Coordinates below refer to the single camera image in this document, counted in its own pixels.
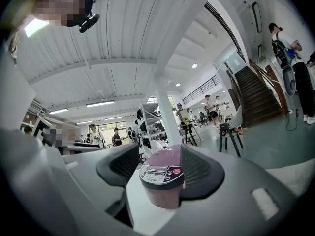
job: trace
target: wooden staircase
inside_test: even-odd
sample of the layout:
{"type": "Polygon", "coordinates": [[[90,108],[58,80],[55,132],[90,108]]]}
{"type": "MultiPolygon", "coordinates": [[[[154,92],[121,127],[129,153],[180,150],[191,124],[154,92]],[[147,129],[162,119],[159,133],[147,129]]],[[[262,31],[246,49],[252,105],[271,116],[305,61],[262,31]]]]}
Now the wooden staircase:
{"type": "Polygon", "coordinates": [[[282,115],[272,91],[247,66],[235,74],[244,104],[246,126],[282,115]]]}

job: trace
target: black hair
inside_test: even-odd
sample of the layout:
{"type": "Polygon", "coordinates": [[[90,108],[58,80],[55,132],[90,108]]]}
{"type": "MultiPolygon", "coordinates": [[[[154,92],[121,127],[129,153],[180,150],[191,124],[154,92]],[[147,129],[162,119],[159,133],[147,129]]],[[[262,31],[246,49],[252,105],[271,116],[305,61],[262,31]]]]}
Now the black hair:
{"type": "Polygon", "coordinates": [[[24,133],[29,133],[29,132],[32,132],[32,131],[33,131],[33,129],[30,126],[26,126],[24,128],[24,133]]]}
{"type": "Polygon", "coordinates": [[[268,29],[270,31],[270,33],[273,32],[274,30],[274,27],[278,27],[275,23],[270,23],[269,26],[268,26],[268,29]]]}

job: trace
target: shoe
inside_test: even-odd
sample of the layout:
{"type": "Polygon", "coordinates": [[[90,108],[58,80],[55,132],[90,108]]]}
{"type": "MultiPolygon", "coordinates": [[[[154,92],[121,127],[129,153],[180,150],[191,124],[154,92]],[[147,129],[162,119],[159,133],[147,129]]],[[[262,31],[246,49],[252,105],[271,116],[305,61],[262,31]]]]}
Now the shoe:
{"type": "Polygon", "coordinates": [[[307,117],[307,124],[311,125],[313,123],[315,123],[315,117],[307,117]]]}

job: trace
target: ceiling light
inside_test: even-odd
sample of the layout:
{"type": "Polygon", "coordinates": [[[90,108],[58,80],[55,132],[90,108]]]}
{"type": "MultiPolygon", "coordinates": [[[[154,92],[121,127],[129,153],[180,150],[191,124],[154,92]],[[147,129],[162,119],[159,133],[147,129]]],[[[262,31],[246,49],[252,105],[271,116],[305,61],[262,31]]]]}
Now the ceiling light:
{"type": "Polygon", "coordinates": [[[102,102],[96,102],[96,103],[91,103],[91,104],[86,104],[88,108],[90,107],[97,107],[97,106],[102,106],[102,105],[107,105],[107,104],[113,104],[115,101],[109,100],[109,101],[102,101],[102,102]]]}
{"type": "Polygon", "coordinates": [[[68,111],[68,108],[63,108],[63,109],[59,109],[59,110],[55,110],[55,111],[51,111],[49,112],[49,114],[53,115],[53,114],[57,114],[57,113],[61,113],[61,112],[65,112],[68,111]]]}
{"type": "Polygon", "coordinates": [[[90,122],[92,121],[90,120],[90,121],[78,122],[77,124],[85,124],[85,123],[90,123],[90,122]]]}
{"type": "Polygon", "coordinates": [[[24,27],[24,31],[26,33],[26,36],[27,37],[32,36],[35,32],[42,29],[44,26],[48,25],[48,23],[49,22],[39,20],[37,18],[33,19],[24,27]]]}
{"type": "Polygon", "coordinates": [[[121,118],[122,116],[119,116],[119,117],[111,117],[111,118],[107,118],[107,119],[104,119],[104,120],[112,120],[112,119],[118,119],[118,118],[121,118]]]}

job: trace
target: white column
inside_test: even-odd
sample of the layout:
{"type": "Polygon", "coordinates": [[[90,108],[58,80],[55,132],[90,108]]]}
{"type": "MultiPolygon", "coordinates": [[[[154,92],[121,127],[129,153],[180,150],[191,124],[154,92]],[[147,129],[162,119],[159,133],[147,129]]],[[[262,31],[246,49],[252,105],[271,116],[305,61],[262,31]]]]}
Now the white column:
{"type": "Polygon", "coordinates": [[[154,81],[156,85],[158,106],[162,114],[163,123],[169,144],[170,146],[179,145],[182,143],[182,138],[178,131],[171,103],[168,100],[168,95],[164,87],[164,82],[161,81],[160,77],[155,77],[154,81]]]}

